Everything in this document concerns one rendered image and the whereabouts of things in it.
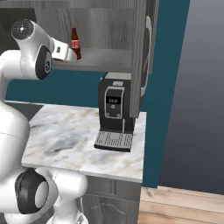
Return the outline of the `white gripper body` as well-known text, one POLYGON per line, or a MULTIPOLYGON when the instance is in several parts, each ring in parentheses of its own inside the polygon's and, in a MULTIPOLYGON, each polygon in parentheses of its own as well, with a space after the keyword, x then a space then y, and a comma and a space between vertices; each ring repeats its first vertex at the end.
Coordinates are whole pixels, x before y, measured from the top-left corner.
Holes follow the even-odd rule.
POLYGON ((71 48, 68 48, 67 50, 66 61, 73 62, 73 63, 77 61, 77 55, 74 52, 74 50, 71 48))

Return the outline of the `grey base cupboard door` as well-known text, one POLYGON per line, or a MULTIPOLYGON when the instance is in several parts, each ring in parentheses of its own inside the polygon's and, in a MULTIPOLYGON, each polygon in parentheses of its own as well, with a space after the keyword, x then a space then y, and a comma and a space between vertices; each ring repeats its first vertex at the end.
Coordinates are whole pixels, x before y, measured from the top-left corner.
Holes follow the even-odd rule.
POLYGON ((137 224, 138 202, 91 194, 85 194, 81 201, 89 224, 137 224))

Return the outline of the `dark range hood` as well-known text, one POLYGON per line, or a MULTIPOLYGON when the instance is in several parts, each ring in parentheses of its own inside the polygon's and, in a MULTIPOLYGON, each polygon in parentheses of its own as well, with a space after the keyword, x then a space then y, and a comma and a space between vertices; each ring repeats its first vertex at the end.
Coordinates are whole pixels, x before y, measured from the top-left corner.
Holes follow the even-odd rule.
POLYGON ((11 36, 11 27, 19 20, 36 21, 33 8, 0 9, 0 55, 7 50, 18 50, 18 44, 11 36))

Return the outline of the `grey wood wall cabinet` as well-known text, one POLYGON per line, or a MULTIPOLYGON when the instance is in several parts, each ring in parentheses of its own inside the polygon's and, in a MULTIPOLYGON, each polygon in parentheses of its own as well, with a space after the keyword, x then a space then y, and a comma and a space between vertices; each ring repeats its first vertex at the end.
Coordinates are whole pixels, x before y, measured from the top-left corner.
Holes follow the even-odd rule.
POLYGON ((53 38, 80 39, 81 59, 55 60, 55 69, 96 72, 131 71, 134 0, 0 1, 0 9, 33 9, 37 23, 53 38))

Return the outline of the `grey wood cabinet door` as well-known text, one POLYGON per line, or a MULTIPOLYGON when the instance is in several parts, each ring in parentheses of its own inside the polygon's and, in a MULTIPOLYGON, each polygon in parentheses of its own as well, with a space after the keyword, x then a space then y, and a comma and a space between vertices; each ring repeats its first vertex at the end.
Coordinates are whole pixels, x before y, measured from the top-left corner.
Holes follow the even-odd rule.
POLYGON ((152 25, 152 40, 150 49, 150 70, 152 74, 154 48, 158 23, 159 0, 135 0, 134 1, 134 31, 131 55, 131 86, 129 115, 138 118, 143 101, 141 96, 141 79, 144 56, 144 32, 145 20, 149 16, 152 25))

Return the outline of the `black hob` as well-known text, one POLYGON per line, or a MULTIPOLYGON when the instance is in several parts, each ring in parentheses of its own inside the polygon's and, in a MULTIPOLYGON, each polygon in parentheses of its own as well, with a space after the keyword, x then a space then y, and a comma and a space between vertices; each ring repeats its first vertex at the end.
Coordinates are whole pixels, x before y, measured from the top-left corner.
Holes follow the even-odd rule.
POLYGON ((21 112, 30 121, 42 108, 42 105, 30 103, 7 102, 7 105, 21 112))

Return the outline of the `brown bottled drink, red label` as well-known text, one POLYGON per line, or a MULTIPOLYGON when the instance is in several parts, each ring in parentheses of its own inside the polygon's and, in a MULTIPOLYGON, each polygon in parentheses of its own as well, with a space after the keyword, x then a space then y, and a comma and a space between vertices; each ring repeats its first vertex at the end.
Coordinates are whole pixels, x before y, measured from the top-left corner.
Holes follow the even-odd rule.
POLYGON ((81 44, 75 28, 72 29, 72 49, 76 53, 77 59, 81 59, 81 44))

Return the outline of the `black coffee machine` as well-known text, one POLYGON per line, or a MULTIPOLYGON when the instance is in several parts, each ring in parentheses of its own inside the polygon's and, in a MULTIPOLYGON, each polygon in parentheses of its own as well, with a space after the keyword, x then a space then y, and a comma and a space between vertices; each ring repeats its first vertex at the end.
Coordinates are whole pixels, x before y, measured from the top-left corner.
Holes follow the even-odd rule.
POLYGON ((130 73, 106 73, 98 86, 100 130, 96 149, 130 152, 136 119, 130 117, 130 73))

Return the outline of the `grey drawer front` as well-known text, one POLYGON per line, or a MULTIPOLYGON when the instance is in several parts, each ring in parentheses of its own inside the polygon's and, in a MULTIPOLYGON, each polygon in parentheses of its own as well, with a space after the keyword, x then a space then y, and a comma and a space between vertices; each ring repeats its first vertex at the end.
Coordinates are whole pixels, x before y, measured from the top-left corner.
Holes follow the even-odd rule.
POLYGON ((111 178, 87 177, 87 194, 111 199, 140 201, 141 184, 111 178))

